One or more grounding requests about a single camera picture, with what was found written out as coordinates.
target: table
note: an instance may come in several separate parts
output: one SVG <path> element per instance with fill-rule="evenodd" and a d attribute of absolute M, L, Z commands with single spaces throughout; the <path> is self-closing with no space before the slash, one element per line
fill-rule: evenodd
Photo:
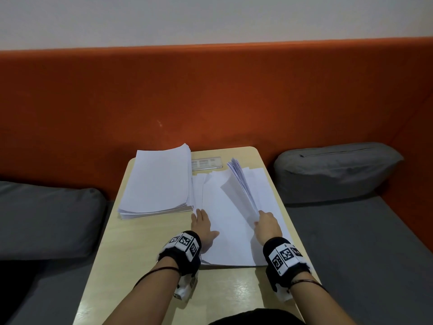
<path fill-rule="evenodd" d="M 224 167 L 232 157 L 242 167 L 263 167 L 274 191 L 281 213 L 297 249 L 309 260 L 263 161 L 254 147 L 192 152 L 192 159 L 220 156 Z M 74 325 L 100 325 L 130 292 L 136 281 L 154 265 L 167 240 L 190 229 L 191 213 L 164 214 L 121 220 L 117 212 L 134 165 L 128 163 L 97 252 Z M 214 170 L 195 171 L 209 173 Z M 293 300 L 279 302 L 269 285 L 264 267 L 200 270 L 198 284 L 189 302 L 172 299 L 164 319 L 166 325 L 208 324 L 222 317 L 255 308 L 279 308 L 300 318 Z"/>

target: bracelet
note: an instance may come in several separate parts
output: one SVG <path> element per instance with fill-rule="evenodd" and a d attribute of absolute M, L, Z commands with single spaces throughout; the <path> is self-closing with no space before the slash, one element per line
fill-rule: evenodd
<path fill-rule="evenodd" d="M 181 271 L 180 271 L 178 268 L 176 268 L 176 267 L 161 267 L 161 268 L 156 268 L 156 269 L 154 269 L 154 270 L 149 271 L 149 272 L 148 272 L 147 274 L 145 274 L 142 278 L 140 278 L 140 279 L 138 280 L 138 282 L 134 285 L 134 287 L 136 287 L 136 286 L 138 285 L 138 283 L 141 282 L 141 281 L 142 281 L 146 276 L 148 276 L 148 275 L 150 275 L 151 273 L 154 273 L 154 272 L 156 272 L 156 271 L 164 270 L 164 269 L 175 270 L 175 271 L 177 271 L 177 272 L 179 273 L 180 276 L 182 276 Z"/>
<path fill-rule="evenodd" d="M 302 283 L 302 282 L 314 283 L 314 284 L 320 286 L 322 289 L 324 289 L 329 294 L 328 290 L 325 289 L 322 284 L 320 284 L 319 282 L 316 282 L 315 280 L 311 280 L 311 279 L 298 279 L 298 280 L 295 280 L 295 281 L 293 281 L 293 282 L 290 283 L 288 290 L 290 290 L 290 288 L 293 285 L 298 284 L 298 283 Z"/>

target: dark clothing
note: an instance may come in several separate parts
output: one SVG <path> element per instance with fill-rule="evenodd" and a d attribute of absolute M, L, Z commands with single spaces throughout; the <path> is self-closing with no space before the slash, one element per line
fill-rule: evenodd
<path fill-rule="evenodd" d="M 305 325 L 295 315 L 280 309 L 255 309 L 242 312 L 237 315 L 218 319 L 210 325 L 230 325 L 230 324 L 267 324 L 272 320 L 272 324 L 285 325 Z"/>

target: person's right hand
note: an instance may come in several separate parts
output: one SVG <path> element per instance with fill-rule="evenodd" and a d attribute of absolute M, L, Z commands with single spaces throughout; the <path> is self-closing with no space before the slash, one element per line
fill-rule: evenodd
<path fill-rule="evenodd" d="M 262 210 L 258 213 L 260 218 L 258 221 L 254 222 L 256 225 L 254 232 L 256 233 L 257 240 L 261 245 L 264 245 L 271 238 L 283 236 L 280 225 L 272 213 L 264 213 Z"/>

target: orange wall panel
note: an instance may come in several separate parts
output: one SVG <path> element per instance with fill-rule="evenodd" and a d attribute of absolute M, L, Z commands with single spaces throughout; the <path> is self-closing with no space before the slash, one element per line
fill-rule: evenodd
<path fill-rule="evenodd" d="M 391 142 L 405 161 L 382 197 L 433 251 L 433 93 Z"/>
<path fill-rule="evenodd" d="M 137 149 L 388 143 L 433 38 L 0 52 L 0 178 L 114 198 Z"/>

